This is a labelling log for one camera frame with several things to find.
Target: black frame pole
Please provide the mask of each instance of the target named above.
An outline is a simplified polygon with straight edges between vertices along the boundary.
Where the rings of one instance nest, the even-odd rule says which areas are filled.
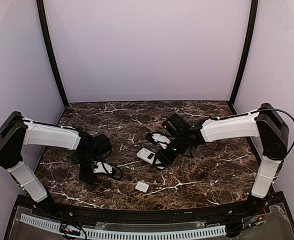
[[[245,37],[245,43],[243,45],[243,50],[242,50],[242,54],[241,54],[241,59],[240,59],[239,67],[238,67],[237,76],[236,76],[235,83],[233,85],[233,89],[232,89],[231,96],[229,99],[229,102],[232,105],[234,105],[234,103],[235,103],[237,93],[238,93],[239,87],[242,82],[248,53],[249,53],[249,50],[251,47],[254,26],[255,26],[255,20],[256,20],[257,7],[258,7],[258,0],[251,0],[250,14],[249,14],[249,20],[248,20],[248,26],[247,26],[247,33],[246,33],[246,37]]]
[[[48,24],[46,19],[44,0],[36,0],[36,1],[37,1],[38,15],[40,20],[42,35],[45,42],[53,77],[55,78],[55,82],[56,82],[62,103],[65,107],[67,107],[69,105],[69,102],[68,102],[66,92],[63,86],[63,82],[59,74],[57,63],[56,63],[56,58],[55,58],[53,45],[52,45],[51,37],[49,34],[49,29],[48,29]]]

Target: white device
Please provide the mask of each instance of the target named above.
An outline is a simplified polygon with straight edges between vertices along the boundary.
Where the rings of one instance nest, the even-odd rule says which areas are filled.
[[[154,159],[155,159],[155,153],[153,153],[152,151],[149,151],[146,148],[142,148],[137,153],[137,157],[152,165],[154,162]],[[161,164],[161,162],[159,160],[156,160],[156,164]],[[157,168],[164,169],[165,167],[164,166],[157,166]]]
[[[147,193],[148,188],[149,188],[149,185],[143,181],[138,181],[137,185],[135,187],[135,189],[137,189],[143,193]]]

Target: black metal frame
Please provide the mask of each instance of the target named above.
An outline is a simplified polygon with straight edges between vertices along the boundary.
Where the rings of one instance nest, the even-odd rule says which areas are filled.
[[[49,34],[45,6],[44,6],[44,0],[36,0],[36,1],[37,1],[38,15],[39,15],[39,20],[40,20],[43,40],[45,42],[47,55],[49,58],[53,77],[55,78],[55,82],[56,82],[62,103],[65,107],[67,107],[69,102],[68,102],[67,95],[66,95],[66,92],[65,92],[65,89],[63,86],[61,76],[59,74],[59,70],[58,70],[58,66],[57,66],[57,62],[56,62],[56,58],[55,58],[55,54],[54,54],[54,50],[53,50],[53,45],[52,45],[51,37]]]
[[[229,99],[229,102],[232,105],[234,105],[234,103],[235,103],[237,93],[238,93],[239,87],[241,85],[243,74],[245,71],[247,57],[249,54],[249,50],[250,50],[252,38],[253,38],[253,32],[254,32],[254,26],[255,26],[256,14],[257,14],[257,7],[258,7],[258,0],[251,0],[247,33],[246,33],[246,37],[245,37],[245,42],[243,44],[243,49],[242,49],[241,59],[240,59],[239,67],[238,67],[237,76],[236,76],[235,83],[233,85],[233,89],[232,89],[231,96]]]
[[[290,221],[294,234],[294,220],[285,196],[282,191],[271,193],[267,198],[268,205],[283,203]],[[130,211],[130,210],[111,210],[97,209],[89,207],[71,206],[61,203],[55,203],[55,207],[62,211],[67,220],[82,225],[94,226],[97,222],[101,223],[124,223],[127,224],[176,224],[206,221],[207,225],[221,224],[226,226],[238,225],[242,218],[250,217],[249,214],[232,214],[235,209],[239,209],[245,201],[234,202],[223,205],[215,205],[200,208],[180,209],[180,210],[148,210],[148,211]],[[34,209],[35,202],[27,196],[18,195],[12,209],[10,219],[7,225],[5,240],[9,239],[11,226],[13,224],[18,206],[33,210],[33,214],[46,217],[42,212]]]

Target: wire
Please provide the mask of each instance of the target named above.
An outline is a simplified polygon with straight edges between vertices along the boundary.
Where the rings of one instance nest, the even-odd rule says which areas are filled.
[[[255,217],[255,216],[250,216],[249,219],[247,219],[246,221],[242,222],[242,223],[239,224],[238,226],[236,226],[236,227],[234,227],[233,229],[230,229],[230,230],[228,230],[228,231],[226,231],[226,232],[227,232],[227,233],[232,233],[233,230],[235,230],[235,229],[237,229],[237,228],[239,228],[239,227],[245,225],[245,224],[248,223],[250,220],[252,220],[253,217]]]
[[[226,231],[228,234],[237,234],[237,233],[241,233],[243,231],[245,231],[246,229],[252,228],[252,227],[256,227],[261,223],[261,220],[263,219],[262,217],[259,217],[258,219],[256,219],[253,223],[250,223],[248,226],[238,230],[238,231],[233,231],[239,227],[241,227],[242,225],[245,225],[246,223],[248,223],[250,220],[253,219],[254,216],[250,217],[250,219],[246,220],[245,222],[243,222],[242,224],[238,225],[237,227],[234,227],[233,229]]]
[[[45,214],[47,217],[51,218],[51,219],[56,219],[56,220],[59,220],[60,224],[62,224],[62,221],[65,221],[65,222],[69,222],[71,223],[75,228],[77,228],[78,230],[82,231],[85,235],[85,240],[87,240],[87,233],[86,231],[81,227],[81,226],[77,226],[77,224],[73,221],[70,221],[70,220],[67,220],[67,219],[64,219],[62,217],[56,217],[56,216],[51,216],[49,214],[47,214],[46,212],[44,212],[39,206],[37,205],[34,205],[34,208],[40,210],[43,214]]]
[[[266,221],[267,221],[267,212],[266,212],[265,208],[262,208],[262,210],[263,210],[263,213],[265,214],[265,218],[266,218]]]
[[[283,114],[286,114],[288,117],[291,118],[291,120],[293,121],[293,124],[294,124],[294,117],[292,115],[290,115],[288,112],[284,111],[284,110],[281,110],[281,109],[278,109],[278,108],[264,108],[264,109],[257,109],[255,111],[252,111],[250,112],[251,114],[255,114],[255,113],[259,113],[259,112],[265,112],[265,111],[276,111],[276,112],[280,112],[280,113],[283,113]],[[289,150],[287,151],[287,154],[285,157],[288,156],[288,154],[291,152],[291,150],[293,149],[294,147],[294,139],[293,139],[293,142],[289,148]]]

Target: cable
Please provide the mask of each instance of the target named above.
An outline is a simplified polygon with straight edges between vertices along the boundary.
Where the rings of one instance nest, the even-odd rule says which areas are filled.
[[[231,229],[231,230],[228,230],[228,231],[226,231],[227,233],[229,233],[229,232],[231,232],[231,231],[233,231],[233,230],[235,230],[235,229],[237,229],[237,228],[239,228],[239,227],[241,227],[242,225],[245,225],[246,223],[248,223],[250,220],[252,220],[253,219],[253,217],[255,217],[255,216],[250,216],[250,218],[249,219],[247,219],[246,221],[244,221],[244,222],[242,222],[241,224],[239,224],[238,226],[236,226],[236,227],[234,227],[233,229]]]
[[[250,223],[248,226],[238,230],[238,231],[233,231],[239,227],[241,227],[242,225],[245,225],[246,223],[248,223],[250,220],[253,219],[254,216],[252,216],[250,219],[246,220],[245,222],[243,222],[242,224],[238,225],[237,227],[234,227],[233,229],[229,230],[229,231],[226,231],[228,234],[237,234],[237,233],[241,233],[243,231],[245,231],[246,229],[250,229],[252,227],[256,227],[258,226],[259,224],[261,224],[261,221],[262,221],[262,217],[259,217],[257,220],[255,220],[253,223]]]
[[[110,166],[112,166],[113,168],[115,168],[115,169],[117,169],[119,172],[120,172],[120,177],[115,177],[112,173],[109,173],[108,172],[108,170],[106,169],[106,167],[105,167],[105,162],[104,162],[104,159],[105,158],[107,158],[107,157],[105,157],[105,158],[102,158],[102,153],[101,153],[101,149],[98,147],[98,160],[99,160],[99,162],[101,162],[101,165],[102,165],[102,168],[104,169],[104,171],[105,171],[105,174],[108,176],[108,177],[110,177],[110,178],[112,178],[112,179],[115,179],[115,180],[121,180],[122,178],[123,178],[123,171],[118,167],[118,166],[116,166],[116,165],[113,165],[113,164],[111,164],[111,163],[108,163]]]
[[[35,209],[40,210],[40,211],[41,211],[43,214],[45,214],[47,217],[49,217],[49,218],[51,218],[51,219],[59,220],[60,224],[62,224],[61,221],[65,221],[65,222],[69,222],[69,223],[71,223],[72,226],[74,226],[75,228],[77,228],[78,230],[80,230],[80,231],[82,231],[82,232],[84,233],[84,235],[85,235],[85,240],[87,240],[87,233],[86,233],[86,231],[85,231],[81,226],[77,226],[77,224],[76,224],[75,222],[70,221],[70,220],[67,220],[67,219],[64,219],[64,218],[62,218],[62,217],[51,216],[51,215],[47,214],[46,212],[44,212],[44,211],[43,211],[39,206],[37,206],[37,205],[34,205],[33,207],[34,207]]]
[[[288,117],[291,118],[291,120],[293,121],[293,124],[294,124],[294,117],[292,115],[290,115],[288,112],[284,111],[284,110],[281,110],[281,109],[278,109],[278,108],[263,108],[263,109],[257,109],[255,111],[252,111],[250,112],[251,114],[255,114],[255,113],[259,113],[259,112],[265,112],[265,111],[276,111],[276,112],[280,112],[280,113],[283,113],[283,114],[286,114]],[[285,157],[288,156],[288,154],[291,152],[291,150],[293,149],[294,147],[294,140],[289,148],[289,150],[287,151],[287,154]]]

